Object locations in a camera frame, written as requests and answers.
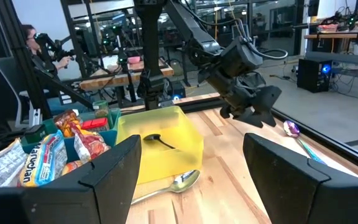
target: wooden tabletop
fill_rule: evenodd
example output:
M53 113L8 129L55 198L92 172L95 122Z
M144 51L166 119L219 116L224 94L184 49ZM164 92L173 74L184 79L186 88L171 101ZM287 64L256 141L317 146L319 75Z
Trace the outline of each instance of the wooden tabletop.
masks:
M161 72L162 75L165 77L170 77L173 75L173 69L167 65L167 68L161 68ZM128 64L128 69L129 70L142 70L144 67L143 62L139 62L137 64ZM118 65L113 65L111 68L109 68L111 71L115 71L115 72L120 72L121 68L118 68ZM135 72L132 74L132 81L133 82L137 82L140 80L140 74L142 72ZM102 69L99 69L98 71L96 71L95 73L93 73L91 76L98 76L98 75L106 75L107 73L105 71L103 71ZM94 79L94 80L86 80L86 81L82 81L80 83L80 87L81 89L85 90L85 91L90 91L90 90L99 90L105 86L124 86L124 85L128 85L129 84L129 80L128 80L128 75L127 74L122 74L122 75L116 75L114 78L98 78L98 79Z
M305 39L316 39L317 36L318 36L317 34L305 35ZM356 39L357 34L348 34L347 32L337 32L337 33L329 33L329 34L320 34L318 38L319 39L323 39L323 38Z
M244 159L242 141L245 133L256 133L304 156L307 153L296 140L286 136L279 120L274 128L267 125L256 128L233 119L223 119L219 109L186 115L204 136L200 179L181 194L164 193L133 205L127 223L271 223ZM307 136L301 138L327 165L358 177L357 166ZM168 187L173 179L168 177L138 185L134 198Z

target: snack bag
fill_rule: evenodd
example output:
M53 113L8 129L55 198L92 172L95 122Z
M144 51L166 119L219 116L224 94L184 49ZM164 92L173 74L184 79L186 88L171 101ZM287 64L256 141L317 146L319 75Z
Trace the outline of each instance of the snack bag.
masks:
M0 187L15 187L27 154L17 138L7 148L0 151Z
M49 134L31 150L20 174L19 183L24 187L47 184L62 174L67 162L67 152L62 132Z
M80 166L82 166L82 162L81 161L74 161L74 162L69 162L68 164L65 165L65 167L63 168L63 172L62 175L68 174L69 172L79 168Z
M70 123L70 127L75 133L75 151L83 164L110 149L100 134L81 129L79 124L73 122Z
M73 110L67 110L64 113L56 116L53 121L58 129L63 132L66 138L73 137L74 133L71 131L71 127L68 125L70 122L80 124L80 119L77 117Z

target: yellow container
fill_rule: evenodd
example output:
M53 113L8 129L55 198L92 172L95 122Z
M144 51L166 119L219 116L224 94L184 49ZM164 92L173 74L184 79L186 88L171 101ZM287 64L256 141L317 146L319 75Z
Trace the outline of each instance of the yellow container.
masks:
M204 141L194 124L178 106L121 116L117 127L117 144L133 134L142 138L142 158L137 184L200 169ZM145 141L150 134L161 140Z

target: black spoon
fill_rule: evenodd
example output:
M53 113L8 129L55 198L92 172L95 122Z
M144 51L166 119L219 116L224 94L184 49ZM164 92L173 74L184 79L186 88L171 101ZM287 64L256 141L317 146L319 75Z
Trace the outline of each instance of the black spoon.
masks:
M149 134L148 136L143 138L144 141L151 141L151 140L157 140L160 143L166 145L167 147L169 147L170 149L174 149L175 147L168 145L167 143L163 142L161 140L161 134Z

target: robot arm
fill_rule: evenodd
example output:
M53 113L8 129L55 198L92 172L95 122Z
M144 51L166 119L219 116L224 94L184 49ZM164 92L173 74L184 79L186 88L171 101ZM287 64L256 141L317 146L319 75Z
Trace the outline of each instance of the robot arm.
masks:
M226 105L221 110L222 117L229 118L231 114L234 119L254 126L262 127L262 121L268 125L275 126L270 110L281 94L281 90L275 86L261 86L265 85L264 79L253 71L263 63L262 57L281 60L287 57L287 52L283 50L269 51L284 52L285 55L282 57L272 57L258 52L252 45L252 40L239 19L236 22L239 25L239 30L241 30L241 36L236 37L224 49L199 25L199 22L206 22L198 18L194 12L178 0L167 0L166 2L135 0L134 2L135 9L140 19L142 19L142 24L145 24L146 21L149 24L153 22L150 20L156 16L150 15L153 12L151 9L154 9L159 16L160 11L156 9L164 6L181 37L186 42L185 50L190 61L200 69L198 81L206 80L226 102ZM154 38L158 41L157 34L151 34L148 27L143 27L142 32L143 38L149 38L149 41L151 41L151 36L155 35ZM146 50L148 49L144 49L145 62L151 60L147 58ZM155 81L159 74L157 72L155 75L149 73L147 76L150 80Z

